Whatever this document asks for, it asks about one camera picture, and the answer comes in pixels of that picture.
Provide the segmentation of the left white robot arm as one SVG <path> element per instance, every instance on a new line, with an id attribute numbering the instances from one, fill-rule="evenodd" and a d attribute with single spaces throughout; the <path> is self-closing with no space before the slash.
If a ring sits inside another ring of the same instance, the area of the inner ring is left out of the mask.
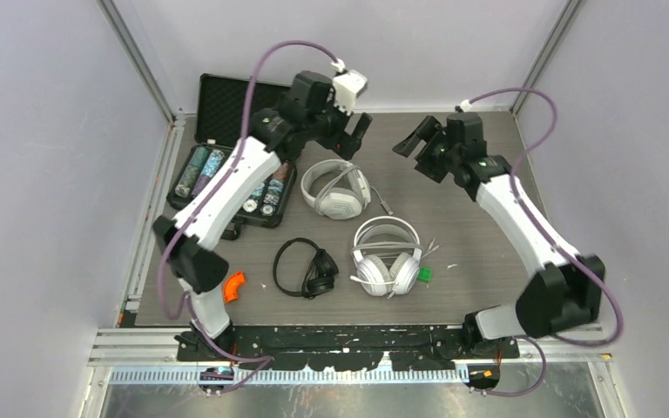
<path id="1" fill-rule="evenodd" d="M 252 112 L 256 80 L 247 84 L 241 133 L 230 157 L 184 209 L 161 215 L 152 228 L 163 260 L 184 289 L 199 349 L 209 359 L 225 359 L 233 346 L 232 321 L 223 300 L 228 262 L 215 252 L 223 232 L 253 189 L 283 163 L 298 158 L 309 142 L 350 160 L 361 148 L 372 118 L 363 114 L 346 128 L 367 78 L 354 70 L 332 77 L 301 71 L 273 107 Z"/>

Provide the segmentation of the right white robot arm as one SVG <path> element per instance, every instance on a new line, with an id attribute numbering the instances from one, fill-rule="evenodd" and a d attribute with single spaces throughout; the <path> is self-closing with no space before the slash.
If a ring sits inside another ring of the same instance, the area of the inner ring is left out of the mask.
<path id="1" fill-rule="evenodd" d="M 476 112 L 450 114 L 445 123 L 427 116 L 393 152 L 413 156 L 415 169 L 436 183 L 452 175 L 455 183 L 497 223 L 529 275 L 517 300 L 465 316 L 463 348 L 484 357 L 497 340 L 542 338 L 598 318 L 605 265 L 596 255 L 581 255 L 549 225 L 511 177 L 508 160 L 491 155 Z"/>

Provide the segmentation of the white grey headphones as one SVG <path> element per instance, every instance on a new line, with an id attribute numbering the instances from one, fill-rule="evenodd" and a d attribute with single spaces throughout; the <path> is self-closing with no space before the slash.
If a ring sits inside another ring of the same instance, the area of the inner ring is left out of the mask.
<path id="1" fill-rule="evenodd" d="M 357 229 L 351 255 L 356 273 L 350 279 L 375 297 L 409 293 L 416 283 L 421 261 L 439 248 L 422 244 L 416 229 L 395 216 L 378 216 Z"/>

